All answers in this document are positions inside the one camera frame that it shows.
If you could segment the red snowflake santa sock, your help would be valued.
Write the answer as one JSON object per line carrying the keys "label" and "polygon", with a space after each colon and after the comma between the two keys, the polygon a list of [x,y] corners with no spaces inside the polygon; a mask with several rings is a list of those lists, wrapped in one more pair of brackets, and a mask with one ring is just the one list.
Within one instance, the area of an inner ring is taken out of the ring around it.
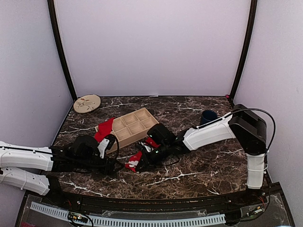
{"label": "red snowflake santa sock", "polygon": [[[150,146],[151,146],[151,150],[153,151],[155,148],[157,148],[159,145],[158,144],[156,144],[155,142],[154,142],[154,140],[153,139],[151,139],[151,138],[147,138],[146,140],[141,140],[141,141],[144,141],[144,142],[146,142],[147,144],[149,144]],[[126,169],[130,169],[130,170],[132,170],[133,172],[135,172],[134,171],[134,161],[135,160],[138,160],[138,159],[140,159],[141,157],[143,157],[143,155],[144,154],[146,154],[147,152],[141,152],[140,150],[135,154],[135,155],[132,155],[130,158],[129,158],[129,160],[125,163],[125,168]]]}

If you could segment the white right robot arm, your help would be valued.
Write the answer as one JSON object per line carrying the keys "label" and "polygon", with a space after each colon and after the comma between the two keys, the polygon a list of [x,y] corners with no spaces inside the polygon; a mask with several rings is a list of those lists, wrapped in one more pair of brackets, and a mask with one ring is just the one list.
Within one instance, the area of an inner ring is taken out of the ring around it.
{"label": "white right robot arm", "polygon": [[158,147],[144,150],[135,170],[143,172],[160,165],[171,155],[178,156],[222,140],[236,139],[247,156],[248,190],[242,194],[241,200],[246,205],[252,205],[260,197],[268,151],[267,124],[256,111],[257,108],[238,104],[224,116],[178,134],[158,123],[147,131],[147,136]]}

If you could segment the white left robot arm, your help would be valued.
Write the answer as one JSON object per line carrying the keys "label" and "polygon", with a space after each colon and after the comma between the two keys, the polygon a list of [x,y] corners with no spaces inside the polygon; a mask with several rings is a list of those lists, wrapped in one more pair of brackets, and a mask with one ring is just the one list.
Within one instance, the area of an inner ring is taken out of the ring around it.
{"label": "white left robot arm", "polygon": [[113,134],[105,136],[101,142],[89,135],[78,136],[74,142],[62,147],[33,148],[1,142],[0,182],[42,196],[48,194],[49,200],[56,206],[63,206],[67,196],[61,192],[58,179],[37,175],[27,169],[59,173],[98,171],[112,175],[121,170],[123,165],[117,160],[118,149],[114,156],[106,155],[106,151],[118,144]]}

